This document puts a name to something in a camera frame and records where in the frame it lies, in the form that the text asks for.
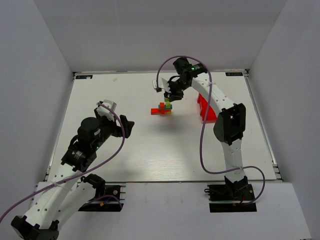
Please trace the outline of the red long block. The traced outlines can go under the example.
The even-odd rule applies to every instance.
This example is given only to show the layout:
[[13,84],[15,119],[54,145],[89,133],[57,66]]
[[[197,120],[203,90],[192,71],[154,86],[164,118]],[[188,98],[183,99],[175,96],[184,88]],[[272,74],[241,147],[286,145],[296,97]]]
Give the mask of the red long block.
[[150,109],[150,114],[151,115],[161,115],[162,114],[162,110],[159,108],[151,108]]

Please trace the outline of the red plastic tray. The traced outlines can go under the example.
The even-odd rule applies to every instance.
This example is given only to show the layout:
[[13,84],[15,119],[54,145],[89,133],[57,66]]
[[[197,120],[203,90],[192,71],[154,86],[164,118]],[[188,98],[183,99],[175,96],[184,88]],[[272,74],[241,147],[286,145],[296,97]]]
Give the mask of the red plastic tray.
[[[205,116],[206,116],[206,110],[208,107],[208,102],[207,100],[199,93],[198,97],[197,97],[197,103],[199,105],[199,115],[202,119],[202,121],[204,122],[205,120]],[[217,116],[213,110],[213,108],[210,106],[208,113],[207,113],[207,117],[206,117],[206,123],[215,123],[217,120]]]

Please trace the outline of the orange square block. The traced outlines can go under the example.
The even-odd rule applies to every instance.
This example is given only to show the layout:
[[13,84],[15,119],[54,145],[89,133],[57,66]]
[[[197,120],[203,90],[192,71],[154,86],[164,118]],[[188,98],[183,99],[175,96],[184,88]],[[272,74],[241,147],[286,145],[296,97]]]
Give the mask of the orange square block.
[[166,109],[166,104],[164,102],[160,102],[159,105],[158,105],[158,108],[160,110],[165,110]]

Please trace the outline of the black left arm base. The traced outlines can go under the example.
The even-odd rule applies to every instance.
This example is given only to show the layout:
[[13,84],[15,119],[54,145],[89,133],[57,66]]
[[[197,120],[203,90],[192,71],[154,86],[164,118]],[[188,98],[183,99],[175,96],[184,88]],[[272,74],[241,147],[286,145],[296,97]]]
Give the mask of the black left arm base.
[[119,213],[125,204],[125,197],[125,183],[106,183],[104,188],[87,200],[78,211]]

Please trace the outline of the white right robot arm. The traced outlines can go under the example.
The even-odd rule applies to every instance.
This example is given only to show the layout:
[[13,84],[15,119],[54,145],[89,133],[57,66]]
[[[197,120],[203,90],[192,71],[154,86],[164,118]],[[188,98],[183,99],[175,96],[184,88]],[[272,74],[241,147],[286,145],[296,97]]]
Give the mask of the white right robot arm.
[[248,186],[248,178],[243,170],[242,138],[246,128],[246,107],[242,103],[230,100],[220,88],[213,83],[210,71],[199,62],[192,65],[187,57],[176,56],[173,62],[176,77],[163,80],[164,98],[169,102],[179,101],[184,91],[193,88],[207,100],[207,108],[212,108],[217,119],[213,127],[216,139],[221,143],[225,161],[225,184],[216,194],[228,200],[241,196],[241,191]]

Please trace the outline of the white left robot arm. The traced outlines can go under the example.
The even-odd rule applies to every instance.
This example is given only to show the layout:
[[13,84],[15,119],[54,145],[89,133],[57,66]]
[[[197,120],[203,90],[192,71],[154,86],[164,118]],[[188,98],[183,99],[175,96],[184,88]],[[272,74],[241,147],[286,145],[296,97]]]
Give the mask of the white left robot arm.
[[105,180],[88,173],[88,168],[109,137],[127,139],[135,123],[101,105],[94,113],[81,121],[51,185],[24,215],[12,220],[12,228],[23,240],[56,240],[63,224],[87,201],[117,199]]

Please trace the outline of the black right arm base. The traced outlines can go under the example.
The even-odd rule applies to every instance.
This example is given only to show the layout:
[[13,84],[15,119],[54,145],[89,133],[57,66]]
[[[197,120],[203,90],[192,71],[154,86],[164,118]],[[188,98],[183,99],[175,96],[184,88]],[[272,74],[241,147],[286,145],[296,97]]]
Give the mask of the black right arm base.
[[240,189],[235,194],[229,192],[226,184],[211,184],[204,189],[209,197],[211,213],[252,213],[257,212],[256,203],[249,203],[255,199],[251,184]]

